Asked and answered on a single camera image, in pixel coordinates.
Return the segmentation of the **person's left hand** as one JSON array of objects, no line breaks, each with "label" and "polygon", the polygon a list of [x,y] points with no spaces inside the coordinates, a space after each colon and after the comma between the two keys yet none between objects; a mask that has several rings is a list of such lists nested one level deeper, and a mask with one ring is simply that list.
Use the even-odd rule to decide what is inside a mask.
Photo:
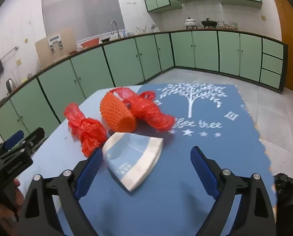
[{"label": "person's left hand", "polygon": [[[19,190],[20,187],[20,181],[15,178],[13,180],[13,190],[14,190],[14,204],[16,207],[16,213],[20,215],[22,204],[24,202],[24,195]],[[2,204],[0,202],[0,224],[4,231],[8,235],[18,235],[18,226],[13,219],[16,217],[16,214],[13,210],[11,210],[8,206],[5,206],[5,204]]]}]

